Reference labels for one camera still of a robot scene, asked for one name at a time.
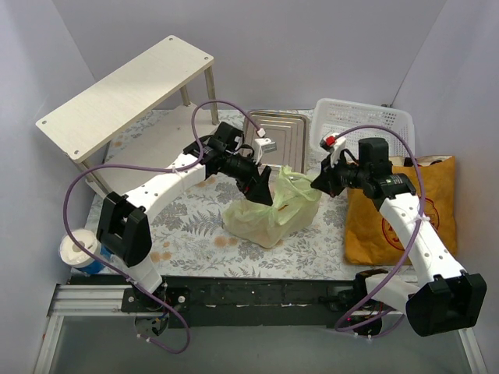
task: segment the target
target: blue and white container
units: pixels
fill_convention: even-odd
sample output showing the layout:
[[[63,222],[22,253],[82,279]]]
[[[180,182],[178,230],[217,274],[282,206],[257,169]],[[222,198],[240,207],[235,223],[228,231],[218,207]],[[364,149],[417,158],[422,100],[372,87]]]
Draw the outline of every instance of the blue and white container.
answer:
[[[81,228],[72,231],[72,233],[76,240],[89,252],[102,259],[109,260],[111,258],[111,253],[101,245],[92,231]],[[62,239],[61,245],[59,246],[59,255],[61,256],[62,261],[89,275],[97,274],[104,268],[102,263],[95,261],[78,248],[68,235]]]

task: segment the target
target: basket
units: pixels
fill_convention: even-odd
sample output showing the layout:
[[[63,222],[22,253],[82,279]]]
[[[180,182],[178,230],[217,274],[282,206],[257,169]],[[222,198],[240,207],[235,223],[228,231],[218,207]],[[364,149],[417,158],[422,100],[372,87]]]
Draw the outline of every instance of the basket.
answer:
[[[368,124],[381,125],[395,131],[414,152],[414,125],[411,115],[406,111],[334,99],[320,99],[317,102],[310,125],[310,146],[317,152],[326,153],[319,144],[329,132],[342,132]],[[361,129],[349,133],[346,136],[346,147],[358,157],[359,140],[372,137],[385,138],[388,141],[390,156],[408,156],[397,138],[376,129]]]

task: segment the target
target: gray floor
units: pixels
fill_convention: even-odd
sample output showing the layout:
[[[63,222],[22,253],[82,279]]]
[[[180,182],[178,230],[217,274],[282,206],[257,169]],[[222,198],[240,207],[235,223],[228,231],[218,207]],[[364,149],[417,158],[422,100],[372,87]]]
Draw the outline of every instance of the gray floor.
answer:
[[[316,326],[192,329],[170,355],[136,338],[131,317],[66,317],[51,373],[467,373],[458,334],[418,337],[407,323],[371,343]],[[161,339],[179,347],[181,330]]]

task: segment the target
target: bag logo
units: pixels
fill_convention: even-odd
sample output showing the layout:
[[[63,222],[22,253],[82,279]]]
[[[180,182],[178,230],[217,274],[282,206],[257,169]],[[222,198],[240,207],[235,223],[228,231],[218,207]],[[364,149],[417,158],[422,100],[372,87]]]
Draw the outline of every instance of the bag logo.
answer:
[[[437,208],[435,208],[435,204],[431,199],[426,198],[426,204],[424,206],[424,213],[430,218],[430,223],[434,227],[435,230],[438,230],[440,226],[440,216],[438,215]],[[383,230],[383,236],[388,243],[395,249],[399,251],[404,250],[404,246],[400,242],[397,234],[395,234],[395,230],[384,218],[381,220],[381,228]]]

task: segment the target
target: baking tray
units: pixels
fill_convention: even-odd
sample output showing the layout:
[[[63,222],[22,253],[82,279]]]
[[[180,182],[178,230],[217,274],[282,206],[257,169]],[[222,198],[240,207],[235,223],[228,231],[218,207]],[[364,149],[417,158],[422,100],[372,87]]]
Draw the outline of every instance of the baking tray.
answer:
[[[267,137],[277,143],[275,152],[266,153],[261,160],[272,167],[270,180],[275,180],[282,166],[289,165],[293,171],[305,173],[306,155],[308,150],[309,120],[304,115],[277,111],[250,111],[248,115],[265,129]],[[244,122],[245,143],[253,145],[257,134],[254,127]]]

